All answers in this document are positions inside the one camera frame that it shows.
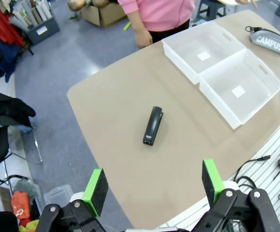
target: person's arm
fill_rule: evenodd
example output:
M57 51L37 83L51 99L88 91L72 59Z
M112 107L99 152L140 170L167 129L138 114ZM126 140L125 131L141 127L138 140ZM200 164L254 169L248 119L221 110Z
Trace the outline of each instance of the person's arm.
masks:
M118 0L118 2L129 18L138 47L141 49L151 45L153 40L149 31L144 27L136 0Z

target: cable connector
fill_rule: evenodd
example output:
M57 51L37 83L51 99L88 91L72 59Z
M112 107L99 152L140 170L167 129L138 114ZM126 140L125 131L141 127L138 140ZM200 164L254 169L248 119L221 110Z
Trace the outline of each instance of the cable connector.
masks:
M268 160L270 158L271 158L271 156L262 156L262 157L258 158L257 161L265 161L265 160Z

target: white label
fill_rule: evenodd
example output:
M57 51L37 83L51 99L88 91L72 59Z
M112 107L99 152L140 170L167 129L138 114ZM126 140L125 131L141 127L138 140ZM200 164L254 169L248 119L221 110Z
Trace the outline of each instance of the white label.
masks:
M38 33L38 35L41 35L41 34L43 34L43 33L44 33L44 32L46 32L46 31L47 31L46 26L41 27L40 29L37 29L37 33Z
M206 59L208 59L208 58L210 58L210 57L211 57L210 54L207 53L207 52L203 52L203 53L198 54L198 58L199 58L201 61L206 60Z
M245 90L241 86L238 86L234 88L232 92L237 98L239 98L245 93Z

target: hand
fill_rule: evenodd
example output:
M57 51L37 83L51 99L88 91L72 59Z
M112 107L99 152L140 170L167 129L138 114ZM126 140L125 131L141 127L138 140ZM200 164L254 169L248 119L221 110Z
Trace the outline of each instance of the hand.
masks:
M236 2L239 3L239 4L248 4L249 3L248 0L236 0ZM255 0L251 0L251 2L252 2L252 4L254 5L255 8L258 8Z
M147 47L153 43L153 38L146 29L141 29L134 32L135 42L139 49Z

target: black pants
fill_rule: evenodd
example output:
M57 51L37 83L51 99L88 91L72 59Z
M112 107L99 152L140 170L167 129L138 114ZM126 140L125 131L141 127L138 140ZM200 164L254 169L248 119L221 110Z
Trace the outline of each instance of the black pants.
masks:
M0 232L18 232L17 218L11 212L0 212Z
M153 37L153 43L158 42L170 35L174 35L182 30L186 30L189 27L189 20L187 20L185 23L180 25L177 28L174 28L172 30L166 30L166 31L150 31L151 37Z

